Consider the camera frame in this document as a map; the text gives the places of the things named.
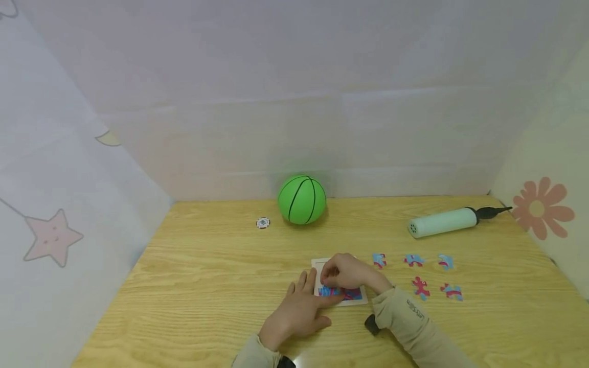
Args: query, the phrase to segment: sleeve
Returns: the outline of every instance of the sleeve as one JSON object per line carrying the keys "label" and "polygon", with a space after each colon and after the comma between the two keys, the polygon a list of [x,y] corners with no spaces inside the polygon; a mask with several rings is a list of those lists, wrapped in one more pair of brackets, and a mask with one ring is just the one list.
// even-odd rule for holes
{"label": "sleeve", "polygon": [[251,335],[231,366],[232,368],[276,368],[281,357],[280,353],[271,352],[264,347],[258,335]]}
{"label": "sleeve", "polygon": [[391,330],[419,368],[476,367],[403,290],[394,287],[372,304],[378,327]]}

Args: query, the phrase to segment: pink puzzle piece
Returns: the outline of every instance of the pink puzzle piece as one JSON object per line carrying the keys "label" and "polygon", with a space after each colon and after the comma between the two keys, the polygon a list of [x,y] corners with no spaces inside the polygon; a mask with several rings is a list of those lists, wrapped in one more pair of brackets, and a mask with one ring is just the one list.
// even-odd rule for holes
{"label": "pink puzzle piece", "polygon": [[419,295],[421,300],[425,301],[426,297],[429,296],[429,291],[425,290],[425,287],[428,285],[428,283],[422,281],[419,276],[415,277],[415,281],[411,281],[411,283],[417,288],[415,290],[415,295]]}

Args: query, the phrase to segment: white wall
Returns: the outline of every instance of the white wall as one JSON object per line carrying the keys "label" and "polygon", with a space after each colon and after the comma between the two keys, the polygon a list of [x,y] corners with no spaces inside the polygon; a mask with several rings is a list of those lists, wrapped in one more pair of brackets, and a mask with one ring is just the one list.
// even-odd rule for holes
{"label": "white wall", "polygon": [[586,0],[22,0],[176,199],[485,194],[589,37]]}
{"label": "white wall", "polygon": [[510,149],[492,194],[589,301],[589,43]]}
{"label": "white wall", "polygon": [[0,17],[2,367],[69,366],[169,208],[105,132],[23,14]]}

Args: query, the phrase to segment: puzzle piece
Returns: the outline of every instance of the puzzle piece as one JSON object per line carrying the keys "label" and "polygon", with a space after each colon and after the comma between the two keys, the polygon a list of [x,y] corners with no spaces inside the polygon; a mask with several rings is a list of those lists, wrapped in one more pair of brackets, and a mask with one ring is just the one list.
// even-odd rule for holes
{"label": "puzzle piece", "polygon": [[409,264],[409,267],[413,267],[415,263],[418,267],[422,267],[425,260],[422,259],[419,254],[407,254],[403,259],[403,262]]}
{"label": "puzzle piece", "polygon": [[[358,289],[342,289],[344,300],[360,300],[362,299],[362,292]],[[339,289],[336,287],[322,286],[319,288],[319,296],[339,295]]]}
{"label": "puzzle piece", "polygon": [[452,257],[446,256],[444,254],[438,254],[438,258],[441,259],[441,261],[438,261],[438,264],[441,265],[445,271],[448,271],[450,268],[454,268],[454,261]]}
{"label": "puzzle piece", "polygon": [[452,288],[450,284],[445,283],[444,286],[440,287],[440,290],[446,293],[446,298],[463,301],[462,290],[460,289],[460,286],[454,286],[454,288]]}
{"label": "puzzle piece", "polygon": [[383,260],[383,258],[385,258],[385,255],[383,253],[372,253],[372,263],[375,266],[378,266],[378,268],[386,266],[386,261]]}
{"label": "puzzle piece", "polygon": [[429,291],[425,290],[425,287],[428,285],[428,283],[421,281],[419,276],[415,277],[415,281],[411,281],[411,283],[417,288],[415,290],[415,295],[419,295],[421,300],[425,301],[426,297],[429,296]]}

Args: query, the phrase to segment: hand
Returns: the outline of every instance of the hand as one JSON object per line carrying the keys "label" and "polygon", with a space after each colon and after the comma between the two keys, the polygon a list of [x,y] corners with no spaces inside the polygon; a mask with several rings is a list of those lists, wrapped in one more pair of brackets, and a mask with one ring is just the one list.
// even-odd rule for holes
{"label": "hand", "polygon": [[258,334],[263,346],[275,352],[290,336],[305,337],[331,326],[331,320],[318,316],[317,310],[338,304],[344,295],[313,295],[316,277],[317,270],[311,268],[309,276],[303,271],[296,285],[290,283],[282,303],[266,319]]}
{"label": "hand", "polygon": [[344,289],[367,285],[376,294],[382,294],[393,287],[383,274],[349,253],[337,253],[323,265],[321,283],[327,287]]}

